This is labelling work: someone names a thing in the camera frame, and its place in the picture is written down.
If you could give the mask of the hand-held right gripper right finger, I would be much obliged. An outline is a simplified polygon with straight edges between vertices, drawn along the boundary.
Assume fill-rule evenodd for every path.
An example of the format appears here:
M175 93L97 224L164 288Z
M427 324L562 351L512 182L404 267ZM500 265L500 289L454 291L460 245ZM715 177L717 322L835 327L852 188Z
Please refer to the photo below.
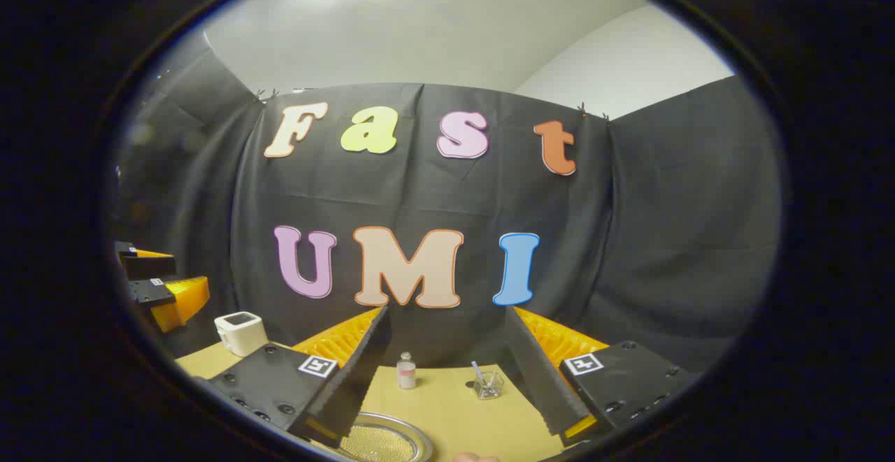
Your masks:
M521 307L503 328L531 404L566 447L640 423L698 377L646 345L607 345Z

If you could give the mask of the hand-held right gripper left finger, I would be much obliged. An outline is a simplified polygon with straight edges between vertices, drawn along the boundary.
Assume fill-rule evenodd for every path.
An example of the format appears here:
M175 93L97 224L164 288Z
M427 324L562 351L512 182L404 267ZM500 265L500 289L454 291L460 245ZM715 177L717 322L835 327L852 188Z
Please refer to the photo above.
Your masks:
M392 325L387 307L317 335L306 352L268 343L208 381L208 391L262 423L336 448L360 414Z

